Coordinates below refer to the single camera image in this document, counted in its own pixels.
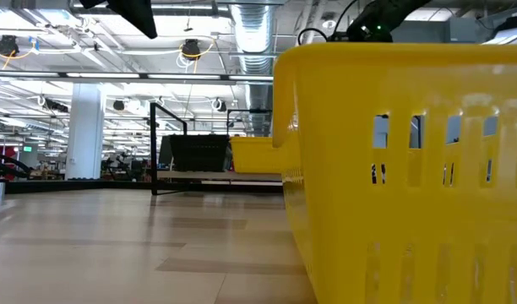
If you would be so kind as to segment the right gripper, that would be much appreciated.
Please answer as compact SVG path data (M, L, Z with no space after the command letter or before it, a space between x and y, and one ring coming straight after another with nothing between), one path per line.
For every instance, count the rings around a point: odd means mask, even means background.
M346 30L349 41L392 41L392 8L365 8Z

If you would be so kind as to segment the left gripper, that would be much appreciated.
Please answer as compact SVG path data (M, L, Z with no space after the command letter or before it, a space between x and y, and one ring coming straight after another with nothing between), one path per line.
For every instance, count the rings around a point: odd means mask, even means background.
M79 0L85 9L108 5L108 8L125 18L148 38L156 38L157 31L151 0Z

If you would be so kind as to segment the yellow plastic basket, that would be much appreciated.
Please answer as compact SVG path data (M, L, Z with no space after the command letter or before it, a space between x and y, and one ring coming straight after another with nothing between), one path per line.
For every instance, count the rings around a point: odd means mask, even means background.
M284 152L274 148L273 142L231 143L233 163L238 173L281 173Z
M517 45L298 46L273 89L319 304L517 304Z
M231 137L230 141L232 143L266 143L273 142L272 137Z

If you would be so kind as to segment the long ceiling light strip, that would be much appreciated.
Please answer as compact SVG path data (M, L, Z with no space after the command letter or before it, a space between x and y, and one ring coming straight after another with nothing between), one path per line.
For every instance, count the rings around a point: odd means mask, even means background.
M72 83L159 83L159 84L272 84L269 75L204 73L74 73L0 71L0 78L35 79Z

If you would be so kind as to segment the white building column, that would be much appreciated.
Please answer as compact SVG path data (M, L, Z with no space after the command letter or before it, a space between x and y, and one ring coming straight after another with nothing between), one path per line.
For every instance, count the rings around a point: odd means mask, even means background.
M65 178L98 179L106 112L106 94L99 84L73 85Z

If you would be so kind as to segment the red and black background machine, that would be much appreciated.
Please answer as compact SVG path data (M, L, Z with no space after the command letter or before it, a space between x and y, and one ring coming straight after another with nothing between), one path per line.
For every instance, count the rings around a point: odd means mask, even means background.
M13 181L16 178L29 179L31 168L16 159L17 151L0 146L0 180Z

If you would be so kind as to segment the grey rectangular air duct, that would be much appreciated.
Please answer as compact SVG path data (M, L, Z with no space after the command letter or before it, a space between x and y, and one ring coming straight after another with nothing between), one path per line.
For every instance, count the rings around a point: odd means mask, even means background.
M447 29L447 22L404 21L391 35L396 43L446 43Z

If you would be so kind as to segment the ribbed silver air duct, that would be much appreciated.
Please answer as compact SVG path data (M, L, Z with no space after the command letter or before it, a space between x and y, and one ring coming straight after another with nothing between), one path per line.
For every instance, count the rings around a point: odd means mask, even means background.
M237 50L252 56L240 56L243 74L266 75L272 72L273 58L263 55L272 51L275 7L259 4L232 4L234 34ZM265 84L246 84L246 104L249 110L271 110L272 94ZM255 137L269 136L271 115L251 114L251 134Z

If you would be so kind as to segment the wooden shelf with black frame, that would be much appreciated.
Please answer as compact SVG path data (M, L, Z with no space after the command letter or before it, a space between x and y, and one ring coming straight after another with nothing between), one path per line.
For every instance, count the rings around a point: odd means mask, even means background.
M171 151L170 136L173 134L190 134L188 122L156 102L150 103L150 183L151 193L155 195L180 191L157 192L156 186L163 183L203 183L203 184L237 184L237 185L271 185L281 186L280 173L238 173L233 163L231 143L228 145L228 166L223 172L211 171L176 171ZM229 135L230 118L225 119L226 129L221 134Z

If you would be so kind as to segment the black aluminium table frame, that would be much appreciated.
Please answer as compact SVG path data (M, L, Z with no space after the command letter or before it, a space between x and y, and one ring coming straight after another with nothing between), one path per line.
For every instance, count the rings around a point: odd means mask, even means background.
M77 181L27 181L5 182L6 194L19 193L48 193L62 191L94 190L94 189L125 189L150 190L152 183L148 182L118 182L101 180ZM156 186L157 192L220 192L220 193L283 193L282 186L271 185L237 185L237 184L203 184L203 183L163 183Z

